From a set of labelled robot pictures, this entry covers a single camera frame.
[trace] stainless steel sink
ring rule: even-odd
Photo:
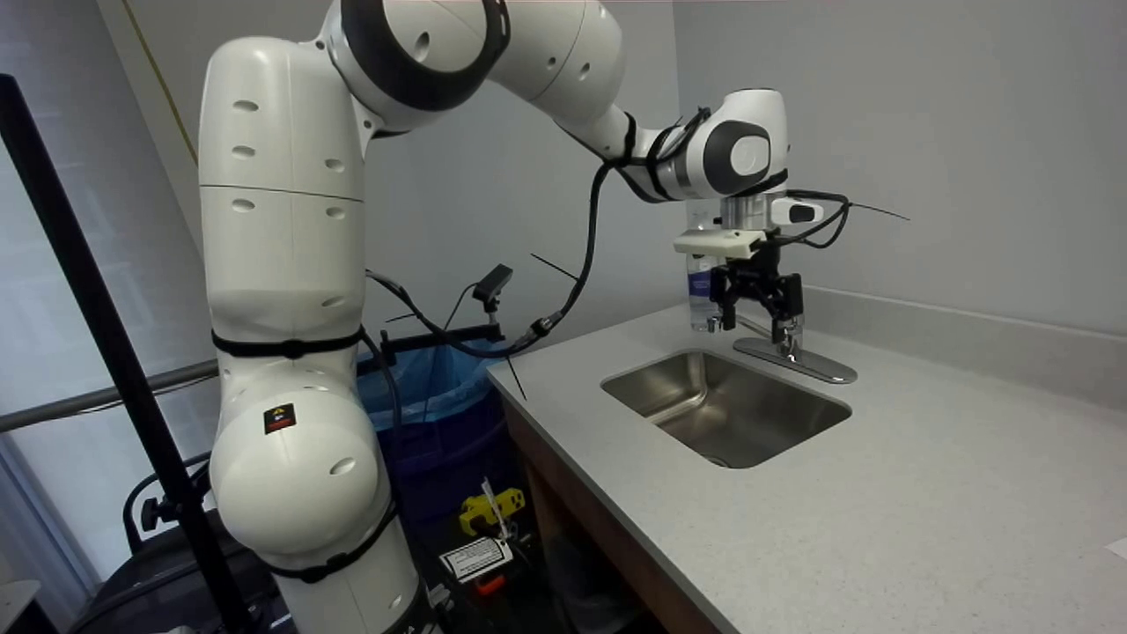
[[[849,418],[843,400],[705,352],[612,376],[602,390],[724,470],[760,464]]]

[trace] white countertop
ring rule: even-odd
[[[682,349],[830,395],[843,427],[717,470],[602,390]],[[1127,411],[805,335],[849,386],[771,370],[682,305],[505,366],[497,386],[724,629],[1125,634]]]

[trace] white robotic arm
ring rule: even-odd
[[[784,189],[783,98],[736,90],[682,126],[636,126],[612,101],[622,46],[600,0],[338,0],[312,41],[222,46],[197,149],[222,362],[210,487],[227,528],[275,567],[300,629],[425,627],[351,379],[363,155],[375,134],[409,134],[486,79],[612,163],[646,200]]]

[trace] wire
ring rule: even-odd
[[[898,218],[898,222],[912,222],[912,216],[902,216],[902,211],[894,211],[894,209],[878,209],[878,203],[854,203],[854,209],[858,209],[858,211],[875,211],[875,216],[888,216],[888,218]]]
[[[809,251],[828,251],[828,245],[835,245],[835,242],[843,240],[847,224],[849,224],[854,200],[843,197],[843,195],[828,195],[828,189],[789,189],[789,195],[794,195],[794,197],[805,197],[805,200],[835,200],[840,211],[830,211],[825,222],[817,222],[817,224],[809,224],[809,230],[802,230],[802,234],[796,234],[796,235],[783,235],[780,245],[794,245],[794,242],[809,245]]]
[[[376,343],[368,335],[368,330],[358,330],[358,343],[375,352],[375,359],[379,362],[379,373],[385,373],[385,383],[386,383],[386,395],[390,395],[390,411],[396,411],[396,423],[390,423],[390,431],[398,431],[403,427],[403,390],[398,390],[398,379],[396,379],[396,373],[390,373],[390,362],[385,359],[385,352],[376,349]]]
[[[376,274],[376,270],[368,270],[368,278],[376,283],[376,285],[385,285],[403,305],[409,305],[409,311],[415,315],[415,322],[418,322],[430,335],[438,335],[445,346],[451,346],[451,349],[458,349],[458,352],[464,352],[464,356],[476,356],[476,359],[520,356],[526,349],[540,346],[540,343],[575,311],[577,295],[588,288],[588,278],[592,278],[592,269],[595,269],[595,242],[600,242],[600,197],[602,197],[602,182],[606,182],[606,175],[609,175],[612,168],[620,168],[620,166],[632,166],[632,159],[602,163],[602,166],[595,168],[595,179],[592,179],[592,189],[588,189],[586,265],[580,265],[580,270],[575,274],[575,285],[571,285],[564,305],[561,305],[555,315],[548,315],[548,316],[533,322],[533,326],[528,326],[518,343],[512,343],[512,346],[505,346],[505,349],[469,349],[469,346],[454,343],[454,338],[449,335],[449,326],[438,326],[438,324],[415,305],[415,299],[413,299],[413,294],[409,294],[405,285],[398,285],[396,278],[385,278],[385,274]]]
[[[451,330],[451,324],[454,324],[454,316],[458,316],[458,311],[460,311],[460,303],[464,303],[464,295],[469,295],[471,288],[476,288],[476,283],[469,283],[469,285],[458,294],[458,299],[454,299],[449,322],[445,322],[445,330]],[[425,376],[422,418],[430,418],[438,356],[442,356],[442,349],[430,349],[430,376]]]
[[[398,285],[396,278],[385,278],[376,270],[368,270],[371,283],[385,285],[403,305],[409,305],[409,315],[415,315],[415,322],[438,335],[445,346],[464,352],[464,356],[476,356],[476,359],[512,359],[512,356],[520,356],[528,352],[533,346],[540,346],[571,311],[575,303],[580,299],[580,294],[588,288],[588,278],[592,278],[592,269],[595,269],[595,242],[600,242],[600,200],[602,200],[602,182],[609,173],[616,168],[627,168],[627,166],[649,166],[649,168],[661,168],[666,163],[672,163],[693,136],[693,130],[707,119],[710,113],[707,108],[696,108],[693,119],[682,125],[681,136],[672,140],[670,150],[661,150],[661,159],[635,159],[635,136],[636,136],[636,125],[632,115],[632,126],[627,126],[627,136],[622,136],[622,155],[612,159],[612,163],[602,163],[592,175],[592,189],[588,189],[588,240],[586,240],[586,262],[580,262],[580,270],[575,274],[575,285],[564,299],[564,305],[548,316],[540,316],[533,322],[533,326],[505,346],[505,349],[469,349],[460,343],[454,343],[449,335],[449,324],[438,326],[413,299],[413,294],[405,285]]]
[[[516,373],[516,383],[518,383],[520,399],[528,400],[528,390],[526,390],[526,379],[520,379],[520,373],[518,373],[518,362],[516,362],[512,356],[505,356],[505,362],[508,362],[508,373]]]

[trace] trash bin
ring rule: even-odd
[[[486,362],[451,346],[396,356],[403,427],[379,362],[358,362],[355,390],[376,427],[403,525],[418,555],[438,567],[438,553],[458,546],[460,499],[520,487],[518,454],[505,434],[499,395]]]

